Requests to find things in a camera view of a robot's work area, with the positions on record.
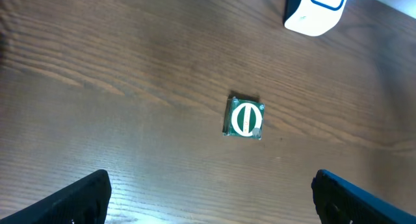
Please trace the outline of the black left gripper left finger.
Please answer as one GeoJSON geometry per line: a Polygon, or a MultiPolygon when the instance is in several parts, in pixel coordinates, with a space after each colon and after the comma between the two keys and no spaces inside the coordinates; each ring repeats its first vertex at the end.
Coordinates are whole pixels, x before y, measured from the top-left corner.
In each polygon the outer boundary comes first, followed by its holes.
{"type": "Polygon", "coordinates": [[[111,191],[107,171],[99,169],[39,202],[1,219],[1,223],[104,224],[111,191]]]}

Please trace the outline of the green Zam-Buk box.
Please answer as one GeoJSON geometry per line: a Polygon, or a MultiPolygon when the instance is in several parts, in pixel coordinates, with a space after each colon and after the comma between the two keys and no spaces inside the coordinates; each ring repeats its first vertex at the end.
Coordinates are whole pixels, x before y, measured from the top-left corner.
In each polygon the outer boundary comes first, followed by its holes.
{"type": "Polygon", "coordinates": [[[265,104],[236,97],[227,100],[222,133],[260,140],[263,134],[265,104]]]}

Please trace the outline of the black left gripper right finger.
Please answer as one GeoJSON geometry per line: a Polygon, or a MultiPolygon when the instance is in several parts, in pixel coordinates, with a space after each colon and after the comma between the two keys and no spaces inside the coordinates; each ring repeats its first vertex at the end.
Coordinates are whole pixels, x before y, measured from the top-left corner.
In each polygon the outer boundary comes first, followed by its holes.
{"type": "Polygon", "coordinates": [[[328,170],[317,171],[311,188],[315,210],[322,223],[415,223],[415,216],[328,170]]]}

